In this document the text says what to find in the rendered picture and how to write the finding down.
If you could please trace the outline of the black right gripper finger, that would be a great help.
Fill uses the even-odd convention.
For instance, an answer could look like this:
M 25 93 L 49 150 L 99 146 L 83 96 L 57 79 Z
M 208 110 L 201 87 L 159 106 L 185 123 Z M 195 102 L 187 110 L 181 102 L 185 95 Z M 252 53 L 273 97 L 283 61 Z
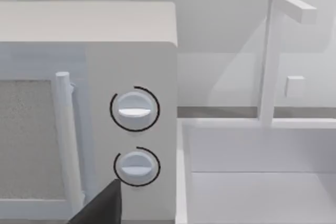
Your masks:
M 121 181 L 114 179 L 87 203 L 67 224 L 121 224 Z

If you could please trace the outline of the small white microwave knob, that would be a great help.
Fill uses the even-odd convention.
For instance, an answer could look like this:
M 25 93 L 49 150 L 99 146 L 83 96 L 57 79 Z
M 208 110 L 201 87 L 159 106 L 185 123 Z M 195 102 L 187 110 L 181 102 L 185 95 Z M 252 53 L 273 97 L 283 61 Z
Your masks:
M 130 184 L 145 184 L 151 180 L 155 163 L 149 154 L 140 151 L 129 152 L 118 162 L 119 174 Z

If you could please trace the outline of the large white microwave knob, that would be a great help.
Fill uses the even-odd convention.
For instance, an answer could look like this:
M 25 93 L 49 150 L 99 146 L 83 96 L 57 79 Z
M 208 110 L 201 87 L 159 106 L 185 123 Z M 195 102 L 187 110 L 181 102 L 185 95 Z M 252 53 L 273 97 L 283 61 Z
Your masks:
M 117 96 L 113 103 L 113 112 L 118 122 L 130 129 L 140 129 L 150 124 L 153 102 L 140 91 L 131 91 Z

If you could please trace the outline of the pale microwave door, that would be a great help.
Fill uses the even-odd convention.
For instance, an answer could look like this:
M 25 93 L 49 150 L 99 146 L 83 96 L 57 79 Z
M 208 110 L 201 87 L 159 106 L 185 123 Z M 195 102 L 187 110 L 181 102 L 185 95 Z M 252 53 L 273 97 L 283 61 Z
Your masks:
M 86 79 L 82 48 L 9 45 L 0 49 L 0 220 L 67 220 L 56 73 L 75 93 Z

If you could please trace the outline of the pale microwave oven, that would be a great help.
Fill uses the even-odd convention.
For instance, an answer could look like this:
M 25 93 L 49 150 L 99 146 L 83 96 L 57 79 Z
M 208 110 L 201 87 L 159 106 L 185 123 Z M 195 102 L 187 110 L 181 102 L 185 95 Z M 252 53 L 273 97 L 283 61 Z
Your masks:
M 0 1 L 0 49 L 9 45 L 76 46 L 85 52 L 86 79 L 75 93 L 84 206 L 119 179 L 121 224 L 176 224 L 175 5 Z M 150 124 L 140 129 L 124 127 L 113 112 L 117 96 L 131 91 L 148 95 L 154 106 Z M 119 160 L 134 151 L 154 160 L 153 176 L 145 184 L 127 183 L 119 174 Z M 0 224 L 67 224 L 71 218 Z

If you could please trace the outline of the white sink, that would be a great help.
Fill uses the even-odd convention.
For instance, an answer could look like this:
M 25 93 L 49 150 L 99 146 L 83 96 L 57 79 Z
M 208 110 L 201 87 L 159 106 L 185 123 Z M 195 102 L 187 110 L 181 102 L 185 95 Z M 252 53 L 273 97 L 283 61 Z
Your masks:
M 336 224 L 336 120 L 178 119 L 187 224 Z

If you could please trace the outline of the tall white tap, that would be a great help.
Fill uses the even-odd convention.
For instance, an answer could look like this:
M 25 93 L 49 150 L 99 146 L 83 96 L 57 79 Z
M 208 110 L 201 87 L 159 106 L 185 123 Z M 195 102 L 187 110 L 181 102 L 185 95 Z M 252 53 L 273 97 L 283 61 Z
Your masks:
M 310 25 L 316 23 L 317 14 L 316 7 L 302 0 L 268 0 L 258 105 L 258 119 L 263 127 L 270 127 L 274 119 L 284 17 Z

